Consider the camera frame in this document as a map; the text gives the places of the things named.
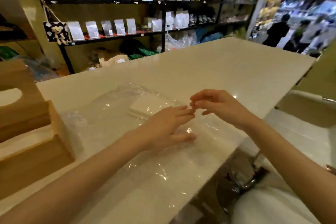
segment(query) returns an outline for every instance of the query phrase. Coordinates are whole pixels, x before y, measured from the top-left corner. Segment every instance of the person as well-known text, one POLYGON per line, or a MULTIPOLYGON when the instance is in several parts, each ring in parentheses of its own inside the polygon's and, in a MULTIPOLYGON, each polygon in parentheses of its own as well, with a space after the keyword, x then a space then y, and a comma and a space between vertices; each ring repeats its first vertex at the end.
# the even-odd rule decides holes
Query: person
POLYGON ((193 141, 196 135, 173 133, 195 117, 196 109, 203 109, 202 115, 213 113, 243 130, 315 217, 322 224, 335 222, 335 175, 306 157, 225 90, 202 90, 190 100, 192 109, 186 106, 162 109, 144 125, 127 132, 105 150, 0 216, 0 223, 69 223, 93 192, 140 152, 193 141))
POLYGON ((318 31, 322 31, 325 28, 324 23, 322 22, 324 19, 324 15, 320 15, 313 24, 310 24, 307 29, 304 31, 300 42, 297 45, 297 52, 302 53, 313 41, 313 39, 317 36, 318 31))
POLYGON ((296 29, 296 31, 294 31, 294 33, 291 36, 291 39, 289 39, 289 41, 283 47, 285 51, 290 51, 290 52, 297 51, 297 45, 299 44, 299 41, 303 35, 303 32, 306 30, 309 24, 310 24, 310 20, 303 20, 300 22, 300 26, 296 29))
POLYGON ((281 22, 274 23, 271 28, 267 31, 268 37, 262 43, 263 45, 276 47, 280 42, 281 38, 285 37, 289 31, 289 26, 287 21, 289 20, 290 15, 285 14, 281 18, 281 22))

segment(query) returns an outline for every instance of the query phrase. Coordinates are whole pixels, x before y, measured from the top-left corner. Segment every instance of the shelving unit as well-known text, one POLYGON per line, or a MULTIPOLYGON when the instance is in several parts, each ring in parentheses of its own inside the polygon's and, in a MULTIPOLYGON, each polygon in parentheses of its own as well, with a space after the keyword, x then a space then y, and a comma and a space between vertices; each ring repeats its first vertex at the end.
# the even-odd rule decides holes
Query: shelving unit
POLYGON ((184 31, 184 30, 191 30, 191 29, 197 29, 197 28, 204 28, 204 27, 215 27, 215 28, 220 28, 222 26, 228 26, 228 25, 235 25, 235 24, 244 24, 248 23, 250 21, 250 18, 252 16, 252 13, 249 15, 249 19, 245 21, 238 21, 238 22, 228 22, 228 23, 220 23, 219 22, 219 17, 222 11, 222 6, 224 4, 228 3, 234 3, 235 5, 239 5, 241 9, 242 5, 251 5, 252 6, 252 11, 255 8, 256 2, 234 2, 234 1, 225 1, 225 0, 220 0, 220 1, 177 1, 177 0, 153 0, 153 1, 142 1, 142 0, 44 0, 46 4, 55 4, 55 5, 79 5, 79 4, 111 4, 111 5, 122 5, 122 4, 132 4, 132 5, 138 5, 138 4, 149 4, 149 5, 160 5, 161 10, 162 10, 162 31, 138 31, 136 34, 126 34, 126 35, 118 35, 118 36, 110 36, 110 37, 101 37, 98 39, 86 39, 86 40, 81 40, 81 41, 74 41, 72 43, 69 43, 69 45, 60 45, 60 51, 62 53, 62 56, 64 58, 64 61, 69 69, 69 72, 71 74, 74 73, 73 66, 71 64, 71 61, 69 59, 69 56, 67 54, 66 48, 69 48, 71 46, 75 45, 80 45, 80 44, 90 44, 90 43, 99 43, 99 42, 105 42, 105 41, 112 41, 112 40, 117 40, 117 39, 124 39, 127 37, 139 37, 139 36, 151 36, 151 35, 161 35, 161 40, 162 40, 162 52, 165 51, 165 35, 166 33, 169 32, 174 32, 174 31, 184 31), (165 31, 165 25, 166 25, 166 18, 165 18, 165 13, 167 10, 167 5, 179 5, 179 4, 214 4, 218 3, 219 4, 219 9, 217 13, 217 18, 215 23, 206 23, 206 24, 200 24, 200 25, 195 25, 191 26, 188 28, 183 28, 183 29, 173 29, 170 31, 165 31))

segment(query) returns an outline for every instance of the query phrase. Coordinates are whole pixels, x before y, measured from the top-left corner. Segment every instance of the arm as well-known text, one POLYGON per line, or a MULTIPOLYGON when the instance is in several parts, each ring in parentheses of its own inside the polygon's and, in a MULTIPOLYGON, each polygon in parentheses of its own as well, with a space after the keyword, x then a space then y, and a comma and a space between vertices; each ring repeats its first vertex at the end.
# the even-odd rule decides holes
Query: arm
POLYGON ((327 172, 224 90, 203 90, 190 105, 245 131, 322 224, 336 219, 336 176, 327 172))
POLYGON ((187 106, 162 109, 144 125, 127 132, 103 151, 0 216, 0 223, 69 223, 92 194, 140 152, 194 140, 194 134, 173 134, 180 125, 195 117, 194 112, 187 106))

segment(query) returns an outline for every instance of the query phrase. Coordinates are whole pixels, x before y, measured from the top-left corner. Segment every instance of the white countertop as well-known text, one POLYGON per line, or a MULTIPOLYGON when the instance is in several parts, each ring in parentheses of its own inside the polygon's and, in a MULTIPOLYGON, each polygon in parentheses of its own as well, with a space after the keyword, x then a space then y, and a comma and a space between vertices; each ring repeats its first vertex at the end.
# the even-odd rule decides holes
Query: white countertop
MULTIPOLYGON (((123 82, 145 86, 184 103, 204 88, 226 89, 263 118, 313 61, 311 57, 230 37, 41 82, 38 87, 60 113, 87 104, 123 82)), ((10 97, 10 93, 0 94, 0 105, 10 97)), ((221 124, 229 132, 231 127, 221 124)), ((235 130, 229 133, 222 141, 225 147, 220 154, 212 145, 202 149, 203 153, 191 146, 171 156, 153 157, 133 171, 121 170, 99 190, 74 223, 168 223, 245 137, 235 130), (162 179, 160 172, 167 174, 167 179, 162 179)), ((89 156, 82 154, 80 159, 89 156)), ((0 214, 77 164, 78 161, 3 199, 0 214)))

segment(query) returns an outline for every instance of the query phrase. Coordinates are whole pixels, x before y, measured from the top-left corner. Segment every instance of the white shirt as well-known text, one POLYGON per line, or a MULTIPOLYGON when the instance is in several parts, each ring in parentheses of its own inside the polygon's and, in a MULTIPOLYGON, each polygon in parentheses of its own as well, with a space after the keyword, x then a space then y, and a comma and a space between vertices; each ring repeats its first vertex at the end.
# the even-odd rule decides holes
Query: white shirt
POLYGON ((322 23, 309 25, 304 31, 302 38, 300 40, 303 44, 310 44, 314 38, 316 31, 323 30, 324 25, 322 23))

